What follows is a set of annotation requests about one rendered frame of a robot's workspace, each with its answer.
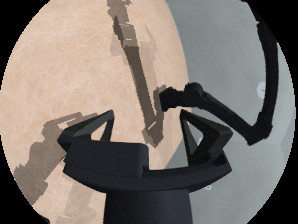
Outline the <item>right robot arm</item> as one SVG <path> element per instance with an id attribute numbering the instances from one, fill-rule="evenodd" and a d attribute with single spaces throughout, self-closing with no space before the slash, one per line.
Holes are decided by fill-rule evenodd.
<path id="1" fill-rule="evenodd" d="M 230 108 L 215 99 L 209 93 L 205 92 L 202 86 L 198 83 L 193 82 L 189 84 L 188 82 L 188 84 L 186 84 L 184 87 L 184 91 L 177 91 L 176 89 L 173 89 L 173 87 L 168 87 L 159 93 L 163 112 L 167 112 L 169 108 L 176 108 L 177 106 L 191 108 L 197 107 L 199 109 L 203 109 L 205 106 L 203 110 L 212 113 L 235 131 L 237 131 L 241 136 L 244 137 L 249 146 L 263 139 L 267 139 L 271 133 L 273 128 L 271 123 L 276 105 L 279 83 L 278 42 L 267 24 L 252 7 L 251 11 L 255 17 L 255 20 L 259 22 L 256 25 L 257 33 L 264 52 L 266 65 L 264 103 L 262 111 L 259 112 L 257 121 L 253 127 Z M 206 99 L 203 99 L 205 97 Z"/>

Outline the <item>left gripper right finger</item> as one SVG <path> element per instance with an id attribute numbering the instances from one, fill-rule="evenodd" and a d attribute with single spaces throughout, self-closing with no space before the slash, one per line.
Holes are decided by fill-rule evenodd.
<path id="1" fill-rule="evenodd" d="M 200 117 L 184 109 L 181 109 L 179 119 L 188 166 L 198 164 L 208 152 L 223 149 L 233 136 L 233 132 L 229 127 Z M 197 145 L 187 122 L 203 133 L 203 139 L 199 145 Z"/>

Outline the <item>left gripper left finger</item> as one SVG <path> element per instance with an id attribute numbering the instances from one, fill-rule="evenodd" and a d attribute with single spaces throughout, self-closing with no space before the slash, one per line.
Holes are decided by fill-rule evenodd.
<path id="1" fill-rule="evenodd" d="M 61 134 L 74 136 L 77 138 L 91 139 L 91 134 L 107 122 L 104 132 L 100 138 L 101 141 L 110 141 L 113 124 L 114 124 L 114 112 L 109 110 L 98 116 L 87 119 L 63 130 Z"/>

